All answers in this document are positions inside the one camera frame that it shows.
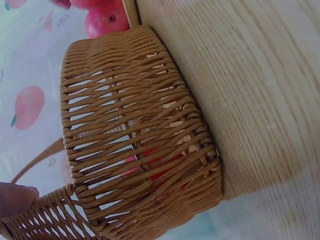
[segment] wicker basket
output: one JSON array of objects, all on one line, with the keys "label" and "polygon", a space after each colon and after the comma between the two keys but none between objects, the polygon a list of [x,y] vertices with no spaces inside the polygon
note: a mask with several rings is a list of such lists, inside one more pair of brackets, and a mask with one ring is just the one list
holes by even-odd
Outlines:
[{"label": "wicker basket", "polygon": [[3,219],[14,239],[152,240],[221,200],[201,112],[148,27],[73,43],[60,100],[74,185]]}]

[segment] patterned fabric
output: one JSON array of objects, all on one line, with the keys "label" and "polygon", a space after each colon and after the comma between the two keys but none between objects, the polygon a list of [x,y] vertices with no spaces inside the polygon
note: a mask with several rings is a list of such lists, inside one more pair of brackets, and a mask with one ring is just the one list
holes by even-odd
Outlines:
[{"label": "patterned fabric", "polygon": [[[46,0],[0,0],[0,16],[0,181],[9,182],[62,136],[61,64],[68,46],[87,38],[86,11],[65,10]],[[45,195],[70,182],[67,157],[60,152],[29,170],[18,184],[36,186]],[[217,239],[208,213],[160,238],[195,239]]]}]

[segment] human hand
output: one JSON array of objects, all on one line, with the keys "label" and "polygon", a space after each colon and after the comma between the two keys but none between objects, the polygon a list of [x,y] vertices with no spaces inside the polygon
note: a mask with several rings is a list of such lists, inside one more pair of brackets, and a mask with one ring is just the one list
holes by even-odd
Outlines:
[{"label": "human hand", "polygon": [[69,9],[71,7],[71,3],[69,0],[49,0],[54,5],[62,7],[64,9]]},{"label": "human hand", "polygon": [[0,182],[0,219],[25,213],[38,197],[35,187]]}]

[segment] woven strand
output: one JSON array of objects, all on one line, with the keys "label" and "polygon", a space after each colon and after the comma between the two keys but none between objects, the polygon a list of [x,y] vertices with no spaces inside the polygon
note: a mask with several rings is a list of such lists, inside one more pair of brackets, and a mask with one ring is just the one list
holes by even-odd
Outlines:
[{"label": "woven strand", "polygon": [[73,43],[60,100],[63,140],[13,181],[65,149],[74,185],[3,219],[0,229],[12,239],[152,240],[220,202],[216,148],[148,27]]}]

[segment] wooden table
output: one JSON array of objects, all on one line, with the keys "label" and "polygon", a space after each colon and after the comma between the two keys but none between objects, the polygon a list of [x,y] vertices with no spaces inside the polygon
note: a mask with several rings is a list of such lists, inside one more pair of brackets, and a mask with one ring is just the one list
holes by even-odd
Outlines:
[{"label": "wooden table", "polygon": [[220,239],[320,239],[320,1],[137,0],[216,140]]}]

